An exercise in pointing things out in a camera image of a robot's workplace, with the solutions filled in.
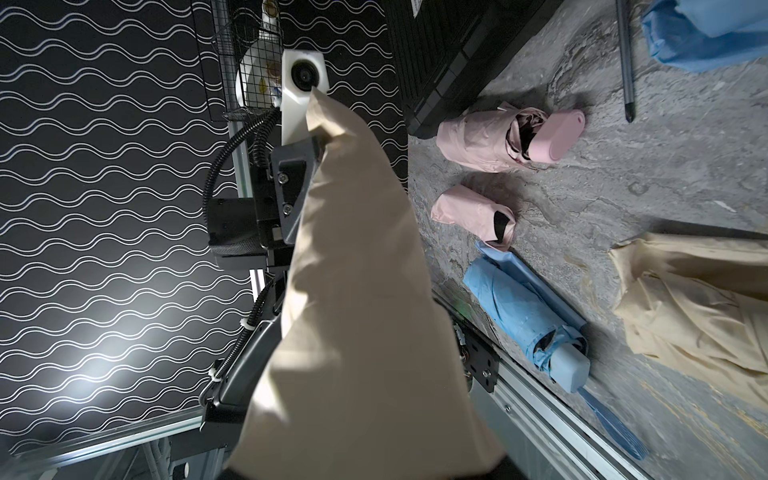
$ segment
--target crumpled beige cloth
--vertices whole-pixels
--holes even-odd
[[[768,409],[768,242],[646,233],[610,255],[633,352]]]
[[[228,467],[254,480],[490,471],[503,451],[469,402],[384,150],[362,118],[318,91],[306,120],[327,143],[302,211],[283,341]]]

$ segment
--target black wavy patterned wall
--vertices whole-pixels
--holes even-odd
[[[407,185],[373,0],[281,2]],[[210,3],[0,2],[0,437],[11,453],[196,405],[253,300],[207,255],[200,186],[226,141]],[[233,169],[217,195],[235,196]]]
[[[328,94],[352,108],[371,128],[408,187],[408,137],[386,18],[375,0],[287,0],[280,3],[286,48],[321,51]]]

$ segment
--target gray stone floor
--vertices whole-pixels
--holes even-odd
[[[640,31],[645,6],[633,8],[633,124],[624,120],[613,0],[565,0],[475,109],[501,100],[581,108],[588,125],[566,158],[539,171],[483,174],[448,162],[434,140],[411,137],[410,196],[435,285],[525,363],[461,285],[475,238],[429,219],[438,195],[459,183],[513,209],[513,249],[588,320],[588,389],[652,451],[640,462],[650,475],[768,478],[768,412],[634,355],[611,312],[612,244],[646,230],[768,233],[768,59],[704,74],[660,65]],[[600,428],[581,397],[542,380]]]

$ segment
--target pink folded umbrella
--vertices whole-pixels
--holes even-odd
[[[489,173],[509,171],[531,161],[554,163],[584,130],[579,110],[548,116],[504,102],[440,124],[436,143],[448,160]]]
[[[432,219],[459,225],[491,248],[509,250],[515,234],[515,215],[508,207],[456,185],[446,190],[432,206]]]

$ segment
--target wire mesh basket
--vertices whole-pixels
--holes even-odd
[[[230,2],[230,21],[214,38],[230,121],[245,121],[282,96],[283,36],[277,0]]]

